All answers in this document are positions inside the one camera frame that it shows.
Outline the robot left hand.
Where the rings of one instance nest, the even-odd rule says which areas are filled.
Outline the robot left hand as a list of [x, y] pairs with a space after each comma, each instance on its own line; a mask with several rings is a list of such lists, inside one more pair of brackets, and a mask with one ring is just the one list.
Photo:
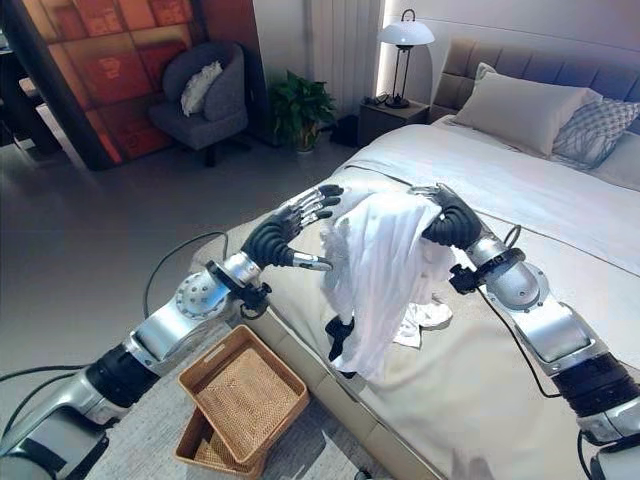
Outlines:
[[344, 189], [325, 184], [310, 188], [275, 209], [248, 236], [241, 247], [261, 269], [268, 266], [331, 271], [331, 263], [317, 255], [294, 250], [289, 244], [308, 226], [333, 215]]

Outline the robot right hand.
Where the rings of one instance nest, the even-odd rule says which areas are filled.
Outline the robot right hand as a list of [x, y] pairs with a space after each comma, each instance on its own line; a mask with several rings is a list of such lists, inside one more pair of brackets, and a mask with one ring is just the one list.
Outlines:
[[447, 185], [414, 186], [414, 195], [424, 196], [441, 207], [441, 212], [422, 232], [422, 237], [442, 246], [464, 250], [479, 238], [482, 223], [476, 213]]

